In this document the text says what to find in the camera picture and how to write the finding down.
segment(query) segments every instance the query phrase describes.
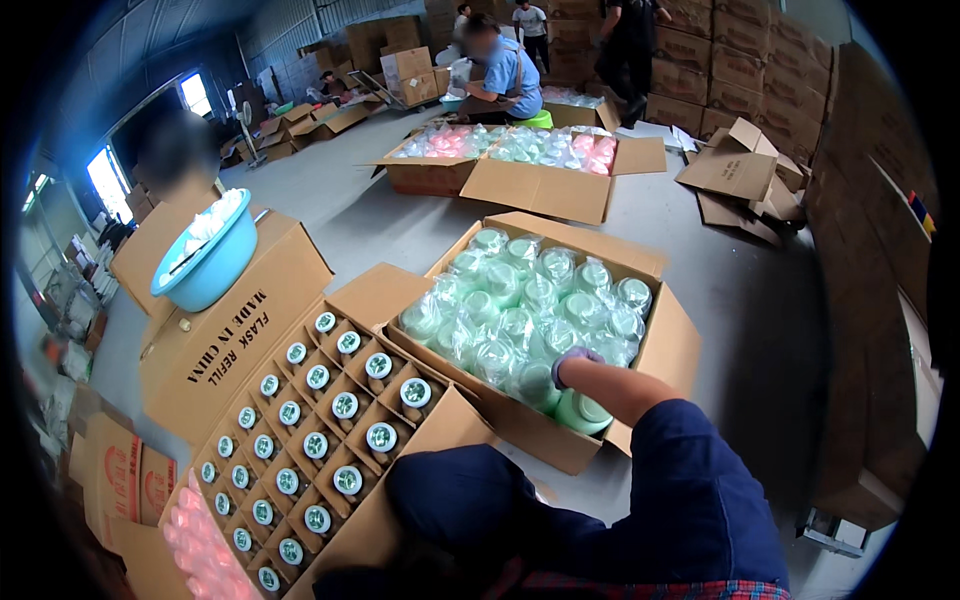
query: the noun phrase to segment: blue plastic basin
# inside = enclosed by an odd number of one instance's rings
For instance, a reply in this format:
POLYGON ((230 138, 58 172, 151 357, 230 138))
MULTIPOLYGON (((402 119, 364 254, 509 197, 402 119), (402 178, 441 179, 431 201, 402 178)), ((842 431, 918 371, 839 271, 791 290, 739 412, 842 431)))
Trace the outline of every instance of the blue plastic basin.
POLYGON ((247 210, 250 190, 240 191, 243 199, 223 228, 175 277, 161 286, 160 275, 169 273, 173 261, 183 252, 183 244, 188 237, 186 229, 163 255, 150 283, 150 293, 155 298, 166 296, 183 310, 196 313, 219 300, 240 277, 256 250, 256 225, 247 210))

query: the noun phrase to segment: white t-shirt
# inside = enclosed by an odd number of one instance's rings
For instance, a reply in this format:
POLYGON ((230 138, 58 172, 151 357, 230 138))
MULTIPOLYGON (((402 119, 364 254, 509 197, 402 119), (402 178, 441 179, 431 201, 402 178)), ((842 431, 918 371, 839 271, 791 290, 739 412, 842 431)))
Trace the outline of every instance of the white t-shirt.
POLYGON ((546 34, 543 29, 543 22, 546 20, 546 13, 535 6, 528 10, 516 9, 514 11, 514 22, 519 21, 523 28, 525 36, 542 36, 546 34))

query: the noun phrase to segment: purple glove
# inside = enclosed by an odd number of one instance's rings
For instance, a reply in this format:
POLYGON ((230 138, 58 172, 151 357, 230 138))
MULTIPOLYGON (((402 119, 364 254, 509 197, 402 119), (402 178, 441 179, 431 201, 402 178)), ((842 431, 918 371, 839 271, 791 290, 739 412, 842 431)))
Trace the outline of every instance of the purple glove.
POLYGON ((550 375, 553 377, 553 385, 557 386, 558 390, 565 390, 569 386, 565 386, 564 383, 560 380, 560 365, 567 358, 587 358, 592 360, 594 363, 600 363, 601 365, 607 364, 607 361, 603 356, 597 354, 589 348, 584 348, 583 346, 574 346, 573 348, 564 352, 564 355, 558 358, 553 363, 553 369, 550 370, 550 375))

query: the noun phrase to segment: gray floor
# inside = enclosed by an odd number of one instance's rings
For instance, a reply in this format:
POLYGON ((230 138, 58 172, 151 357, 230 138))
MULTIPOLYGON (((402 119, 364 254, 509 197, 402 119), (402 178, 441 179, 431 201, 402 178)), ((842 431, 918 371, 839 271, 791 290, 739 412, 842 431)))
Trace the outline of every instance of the gray floor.
MULTIPOLYGON (((364 163, 384 156, 438 111, 384 112, 255 172, 233 167, 221 180, 226 187, 249 188, 258 204, 304 222, 337 274, 328 291, 381 261, 424 273, 474 221, 506 211, 498 204, 402 196, 384 176, 371 179, 373 168, 364 163)), ((794 540, 794 520, 814 470, 827 377, 826 317, 808 232, 775 251, 705 228, 694 195, 673 181, 683 160, 668 154, 667 165, 667 173, 624 177, 608 221, 598 229, 669 255, 664 279, 704 339, 692 400, 763 484, 780 527, 793 593, 840 596, 855 586, 892 527, 874 535, 870 556, 860 560, 794 540)), ((121 290, 109 310, 91 385, 134 418, 146 444, 185 465, 186 445, 142 413, 136 356, 145 325, 146 317, 121 290)), ((551 504, 607 523, 629 511, 630 463, 612 447, 605 446, 577 477, 508 444, 500 449, 551 504)))

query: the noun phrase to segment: blue shirt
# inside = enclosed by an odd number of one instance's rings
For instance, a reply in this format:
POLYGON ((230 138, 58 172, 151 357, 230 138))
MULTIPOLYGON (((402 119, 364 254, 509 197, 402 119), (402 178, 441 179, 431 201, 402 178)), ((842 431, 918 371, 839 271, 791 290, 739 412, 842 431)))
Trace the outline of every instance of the blue shirt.
MULTIPOLYGON (((516 49, 519 46, 515 41, 504 36, 497 37, 496 46, 487 64, 483 88, 497 94, 506 94, 516 87, 516 49)), ((523 73, 520 78, 522 97, 513 108, 507 110, 507 113, 517 119, 530 119, 537 116, 543 108, 543 98, 540 96, 540 72, 527 53, 520 52, 520 60, 523 61, 523 73)))

